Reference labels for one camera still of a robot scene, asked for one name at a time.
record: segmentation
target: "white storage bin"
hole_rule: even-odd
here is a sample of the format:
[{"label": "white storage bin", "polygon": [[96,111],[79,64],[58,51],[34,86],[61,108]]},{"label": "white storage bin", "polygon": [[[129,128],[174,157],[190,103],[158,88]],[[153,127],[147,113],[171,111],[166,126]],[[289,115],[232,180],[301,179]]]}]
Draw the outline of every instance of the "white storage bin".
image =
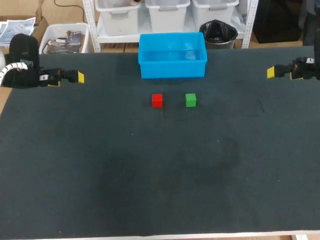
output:
[{"label": "white storage bin", "polygon": [[192,0],[192,3],[194,23],[199,30],[202,24],[212,20],[230,24],[239,0]]},{"label": "white storage bin", "polygon": [[109,36],[136,34],[138,32],[138,8],[132,0],[95,0],[105,31]]},{"label": "white storage bin", "polygon": [[82,47],[82,54],[89,53],[89,25],[86,23],[64,23],[64,24],[53,24],[47,27],[43,35],[39,54],[43,54],[43,49],[49,40],[56,40],[57,38],[67,38],[67,32],[81,32],[84,35],[84,42]]},{"label": "white storage bin", "polygon": [[190,0],[145,0],[154,33],[183,32]]}]

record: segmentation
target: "black table surface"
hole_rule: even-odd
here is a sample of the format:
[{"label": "black table surface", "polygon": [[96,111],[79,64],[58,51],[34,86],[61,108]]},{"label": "black table surface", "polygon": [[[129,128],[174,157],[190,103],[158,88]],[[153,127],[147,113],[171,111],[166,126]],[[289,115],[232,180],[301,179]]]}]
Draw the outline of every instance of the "black table surface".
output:
[{"label": "black table surface", "polygon": [[266,78],[313,55],[215,50],[204,78],[150,81],[137,54],[41,55],[85,84],[11,92],[0,239],[320,230],[320,82]]}]

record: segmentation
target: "red cube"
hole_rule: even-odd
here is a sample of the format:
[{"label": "red cube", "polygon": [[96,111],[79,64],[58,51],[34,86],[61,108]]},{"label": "red cube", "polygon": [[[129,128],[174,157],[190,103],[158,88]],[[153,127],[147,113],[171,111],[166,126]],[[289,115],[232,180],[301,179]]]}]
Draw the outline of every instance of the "red cube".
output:
[{"label": "red cube", "polygon": [[152,94],[152,107],[162,108],[164,106],[162,94]]}]

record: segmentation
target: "green cube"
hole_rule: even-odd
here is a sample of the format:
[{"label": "green cube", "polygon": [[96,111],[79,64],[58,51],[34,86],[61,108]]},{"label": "green cube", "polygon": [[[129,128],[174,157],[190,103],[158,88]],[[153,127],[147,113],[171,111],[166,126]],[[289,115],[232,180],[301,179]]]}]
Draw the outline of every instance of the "green cube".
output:
[{"label": "green cube", "polygon": [[197,98],[195,93],[187,93],[185,95],[185,106],[187,108],[193,108],[197,105]]}]

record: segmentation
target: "plastic bag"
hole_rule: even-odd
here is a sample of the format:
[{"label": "plastic bag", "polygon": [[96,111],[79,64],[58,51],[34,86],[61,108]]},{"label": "plastic bag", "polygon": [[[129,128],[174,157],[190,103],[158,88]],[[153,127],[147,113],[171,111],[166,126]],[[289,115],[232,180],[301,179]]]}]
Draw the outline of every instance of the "plastic bag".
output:
[{"label": "plastic bag", "polygon": [[203,33],[205,41],[212,44],[222,44],[233,41],[238,31],[223,21],[213,20],[203,24],[199,32]]}]

